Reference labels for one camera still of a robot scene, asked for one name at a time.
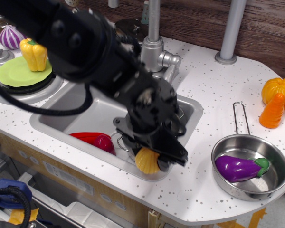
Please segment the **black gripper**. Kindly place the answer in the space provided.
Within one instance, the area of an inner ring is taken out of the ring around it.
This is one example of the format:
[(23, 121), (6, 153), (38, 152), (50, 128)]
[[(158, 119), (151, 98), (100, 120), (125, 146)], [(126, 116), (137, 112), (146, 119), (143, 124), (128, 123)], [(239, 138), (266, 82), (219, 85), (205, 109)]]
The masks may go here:
[[(154, 131), (179, 110), (177, 94), (164, 79), (153, 79), (151, 83), (135, 81), (117, 91), (114, 100), (127, 108), (135, 132)], [(138, 152), (142, 148), (129, 136), (123, 135), (122, 140), (128, 151)], [(169, 156), (158, 157), (158, 166), (162, 172), (167, 172), (174, 163)]]

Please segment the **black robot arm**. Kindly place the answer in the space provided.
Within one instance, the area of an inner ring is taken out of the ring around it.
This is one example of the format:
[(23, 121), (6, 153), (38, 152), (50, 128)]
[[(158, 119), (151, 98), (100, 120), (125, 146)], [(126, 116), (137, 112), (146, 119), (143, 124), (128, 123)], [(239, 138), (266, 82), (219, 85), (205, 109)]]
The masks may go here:
[(174, 163), (185, 165), (188, 153), (178, 137), (186, 132), (179, 120), (173, 87), (145, 69), (137, 52), (127, 51), (106, 18), (98, 13), (72, 13), (56, 0), (0, 0), (0, 14), (37, 43), (45, 46), (54, 71), (62, 78), (85, 85), (85, 101), (73, 110), (29, 106), (0, 86), (0, 96), (23, 110), (51, 116), (80, 114), (92, 104), (90, 88), (124, 105), (127, 116), (116, 118), (117, 131), (138, 151), (159, 154), (162, 171)]

